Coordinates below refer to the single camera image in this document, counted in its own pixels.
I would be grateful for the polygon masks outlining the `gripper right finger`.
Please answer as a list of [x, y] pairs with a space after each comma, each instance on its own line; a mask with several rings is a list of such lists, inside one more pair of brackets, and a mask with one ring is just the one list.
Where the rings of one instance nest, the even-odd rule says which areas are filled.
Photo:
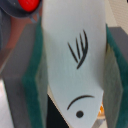
[[128, 128], [128, 62], [109, 28], [104, 68], [103, 106], [108, 128]]

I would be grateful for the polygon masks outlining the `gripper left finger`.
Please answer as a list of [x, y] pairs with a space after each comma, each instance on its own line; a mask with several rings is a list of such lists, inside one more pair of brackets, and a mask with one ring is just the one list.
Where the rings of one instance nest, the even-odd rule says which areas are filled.
[[47, 84], [41, 21], [27, 25], [3, 70], [14, 128], [46, 128]]

